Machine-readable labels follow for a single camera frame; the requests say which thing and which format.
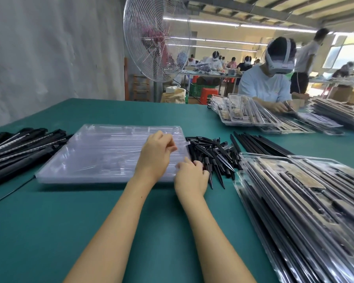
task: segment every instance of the green tabletop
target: green tabletop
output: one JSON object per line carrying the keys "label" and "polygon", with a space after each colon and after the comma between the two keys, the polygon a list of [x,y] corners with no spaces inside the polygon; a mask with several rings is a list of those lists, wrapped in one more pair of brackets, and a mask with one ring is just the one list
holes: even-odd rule
{"label": "green tabletop", "polygon": [[[224,126],[204,105],[69,99],[0,127],[61,128],[76,132],[85,123],[178,125],[185,136],[229,141]],[[244,129],[235,128],[237,132]],[[248,129],[249,133],[257,130]],[[333,158],[354,167],[354,134],[344,137],[290,134],[268,137],[298,155]],[[28,171],[0,186],[0,197],[30,179]],[[231,180],[226,189],[214,177],[208,206],[258,283],[276,275]],[[122,193],[123,184],[42,185],[31,181],[0,202],[0,282],[61,282]],[[203,282],[194,239],[172,183],[148,196],[132,245],[124,282]]]}

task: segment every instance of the black cord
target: black cord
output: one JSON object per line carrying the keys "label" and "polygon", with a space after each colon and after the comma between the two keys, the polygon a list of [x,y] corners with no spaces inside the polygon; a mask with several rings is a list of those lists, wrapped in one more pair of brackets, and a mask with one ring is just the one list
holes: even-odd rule
{"label": "black cord", "polygon": [[31,177],[30,180],[27,180],[26,182],[24,182],[22,185],[20,185],[19,187],[15,188],[13,191],[11,191],[9,194],[3,196],[2,198],[0,198],[0,201],[1,200],[4,200],[7,196],[9,196],[10,194],[14,193],[16,190],[19,190],[21,189],[24,185],[28,184],[30,181],[34,180],[35,179],[35,175]]}
{"label": "black cord", "polygon": [[[181,83],[179,83],[178,81],[175,81],[175,80],[173,80],[173,81],[174,81],[174,82],[177,82],[177,83],[182,87],[182,84],[181,84]],[[200,104],[204,105],[198,98],[196,98],[194,95],[192,95],[189,90],[186,89],[186,91],[189,93],[189,95],[191,95],[191,96],[194,97],[196,100],[198,100]]]}

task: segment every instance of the red stool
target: red stool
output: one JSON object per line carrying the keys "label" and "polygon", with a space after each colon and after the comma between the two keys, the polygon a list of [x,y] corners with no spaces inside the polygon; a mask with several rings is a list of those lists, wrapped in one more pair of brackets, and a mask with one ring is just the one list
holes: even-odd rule
{"label": "red stool", "polygon": [[196,83],[198,77],[199,77],[198,75],[193,76],[191,83]]}
{"label": "red stool", "polygon": [[215,88],[202,88],[200,102],[202,102],[203,105],[207,105],[207,97],[209,95],[218,95],[218,90]]}

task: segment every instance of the window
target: window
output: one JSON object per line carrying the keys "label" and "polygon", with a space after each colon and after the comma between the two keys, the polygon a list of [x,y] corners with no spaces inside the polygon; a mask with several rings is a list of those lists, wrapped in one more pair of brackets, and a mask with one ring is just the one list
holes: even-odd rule
{"label": "window", "polygon": [[354,35],[342,39],[336,36],[335,40],[322,66],[323,68],[340,69],[348,61],[354,61]]}

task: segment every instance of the vr headset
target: vr headset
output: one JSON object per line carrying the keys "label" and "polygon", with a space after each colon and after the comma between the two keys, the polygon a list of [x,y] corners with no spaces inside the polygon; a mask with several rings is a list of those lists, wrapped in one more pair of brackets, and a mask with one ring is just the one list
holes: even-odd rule
{"label": "vr headset", "polygon": [[267,60],[267,64],[269,67],[269,72],[271,74],[289,74],[294,70],[295,63],[293,54],[290,56],[291,51],[291,41],[289,38],[286,38],[287,41],[287,49],[285,55],[269,55],[268,49],[265,52],[265,58]]}

